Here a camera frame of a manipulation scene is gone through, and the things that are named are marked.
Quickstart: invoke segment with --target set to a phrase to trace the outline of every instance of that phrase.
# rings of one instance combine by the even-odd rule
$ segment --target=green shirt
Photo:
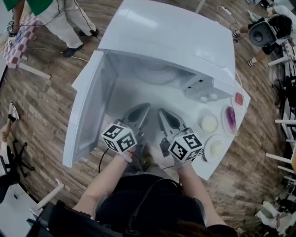
[[[32,12],[37,16],[44,12],[53,0],[27,0]],[[3,0],[6,9],[10,11],[20,0]]]

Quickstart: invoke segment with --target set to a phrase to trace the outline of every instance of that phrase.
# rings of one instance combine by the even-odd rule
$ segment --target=cabinet door
[[[73,83],[77,90],[67,129],[63,164],[72,164],[86,157],[99,140],[116,79],[117,71],[108,55],[94,51],[92,57]]]

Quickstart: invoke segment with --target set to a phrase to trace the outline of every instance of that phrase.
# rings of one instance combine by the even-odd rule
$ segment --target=red checkered cloth
[[[34,14],[30,14],[21,20],[22,25],[37,25],[41,24],[38,18]],[[25,50],[28,47],[30,40],[33,39],[38,26],[22,26],[15,37],[15,42],[13,45],[9,45],[9,42],[5,43],[4,49],[2,51],[3,58],[9,68],[15,69],[24,55]]]

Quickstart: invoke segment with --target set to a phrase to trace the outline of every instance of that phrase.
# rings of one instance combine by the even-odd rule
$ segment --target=black shirt
[[[131,216],[146,192],[160,179],[148,174],[121,178],[113,194],[98,209],[96,220],[111,225],[117,232],[125,232],[129,228]],[[159,230],[174,232],[179,221],[204,226],[198,203],[183,195],[180,186],[169,180],[162,180],[152,187],[141,204],[131,228],[142,233]],[[214,225],[208,229],[222,237],[237,236],[234,229],[225,225]]]

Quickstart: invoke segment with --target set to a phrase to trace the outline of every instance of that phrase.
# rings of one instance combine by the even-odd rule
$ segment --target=person in green shirt
[[[17,34],[21,28],[20,18],[25,0],[3,0],[8,11],[14,7],[14,26],[12,34]],[[27,0],[30,9],[38,19],[55,35],[67,44],[63,52],[65,57],[71,57],[83,47],[83,43],[75,33],[69,21],[80,28],[80,36],[95,36],[99,34],[96,26],[79,7],[76,0]]]

